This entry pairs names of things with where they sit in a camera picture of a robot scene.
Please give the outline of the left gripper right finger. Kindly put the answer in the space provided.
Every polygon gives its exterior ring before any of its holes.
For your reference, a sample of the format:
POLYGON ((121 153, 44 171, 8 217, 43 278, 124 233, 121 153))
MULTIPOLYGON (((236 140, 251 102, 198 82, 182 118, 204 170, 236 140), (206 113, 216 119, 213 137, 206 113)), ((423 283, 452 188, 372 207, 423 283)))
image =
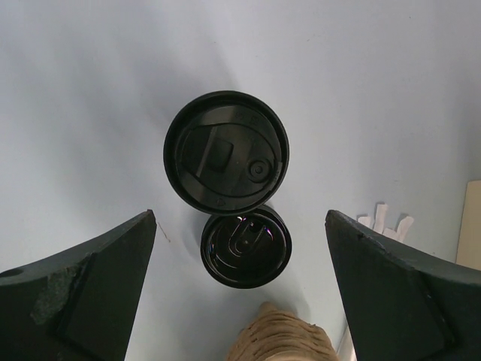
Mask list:
POLYGON ((328 248, 359 360, 478 360, 480 272, 330 210, 328 248))

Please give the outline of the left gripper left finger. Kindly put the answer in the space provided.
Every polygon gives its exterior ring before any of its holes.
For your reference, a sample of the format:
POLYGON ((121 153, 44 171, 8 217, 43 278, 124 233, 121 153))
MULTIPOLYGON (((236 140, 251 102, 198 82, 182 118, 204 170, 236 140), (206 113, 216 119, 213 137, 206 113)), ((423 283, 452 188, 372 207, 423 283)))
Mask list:
POLYGON ((3 360, 123 360, 156 237, 147 210, 1 273, 3 360))

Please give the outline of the kraft paper takeout bag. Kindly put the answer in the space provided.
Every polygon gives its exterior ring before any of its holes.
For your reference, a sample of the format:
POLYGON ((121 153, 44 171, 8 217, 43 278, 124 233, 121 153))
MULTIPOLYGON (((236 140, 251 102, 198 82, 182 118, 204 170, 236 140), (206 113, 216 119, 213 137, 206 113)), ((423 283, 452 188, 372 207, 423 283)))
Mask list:
POLYGON ((480 270, 481 183, 470 181, 465 193, 456 263, 480 270))

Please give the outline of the brown pulp cup carrier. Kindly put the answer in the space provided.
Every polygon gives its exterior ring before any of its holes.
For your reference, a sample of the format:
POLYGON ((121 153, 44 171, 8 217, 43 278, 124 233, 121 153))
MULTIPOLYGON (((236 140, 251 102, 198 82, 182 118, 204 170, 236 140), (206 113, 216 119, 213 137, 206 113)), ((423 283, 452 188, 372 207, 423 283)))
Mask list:
POLYGON ((337 360, 325 330, 271 302, 259 307, 231 346, 227 360, 337 360))

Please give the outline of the black coffee cup lid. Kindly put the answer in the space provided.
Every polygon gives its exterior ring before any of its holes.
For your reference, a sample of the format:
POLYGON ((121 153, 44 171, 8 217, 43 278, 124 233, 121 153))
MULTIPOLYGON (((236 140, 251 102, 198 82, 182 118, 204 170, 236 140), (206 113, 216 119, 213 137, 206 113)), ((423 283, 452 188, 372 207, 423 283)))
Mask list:
POLYGON ((207 214, 238 215, 278 191, 289 164, 289 139, 262 100, 215 91, 177 113, 165 136, 163 162, 183 201, 207 214))

